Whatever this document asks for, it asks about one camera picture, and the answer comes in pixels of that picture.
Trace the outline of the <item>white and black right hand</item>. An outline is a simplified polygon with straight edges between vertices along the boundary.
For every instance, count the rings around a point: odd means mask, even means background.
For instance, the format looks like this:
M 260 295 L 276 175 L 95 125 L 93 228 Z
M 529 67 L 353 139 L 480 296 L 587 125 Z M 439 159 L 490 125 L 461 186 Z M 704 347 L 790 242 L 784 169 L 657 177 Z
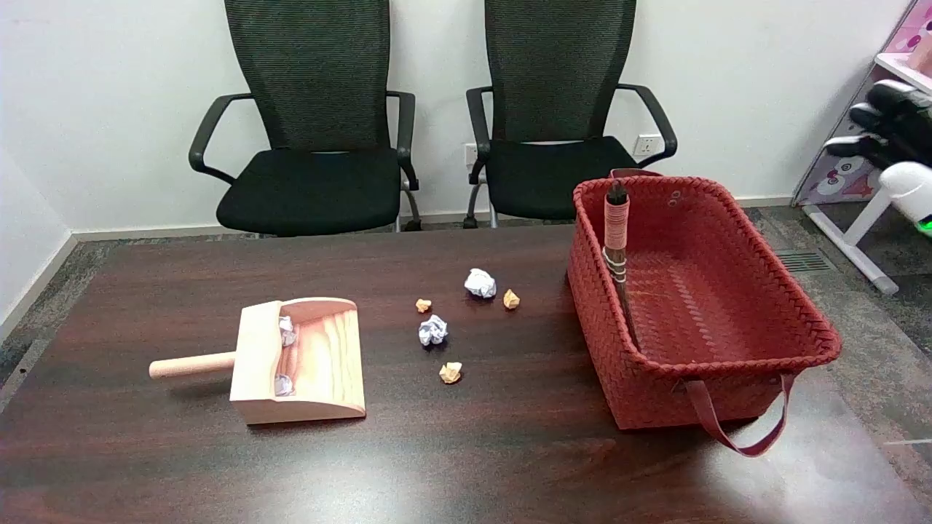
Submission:
M 848 110 L 861 134 L 832 138 L 824 150 L 835 158 L 862 158 L 878 170 L 914 162 L 931 166 L 930 96 L 905 83 L 883 79 L 865 102 Z

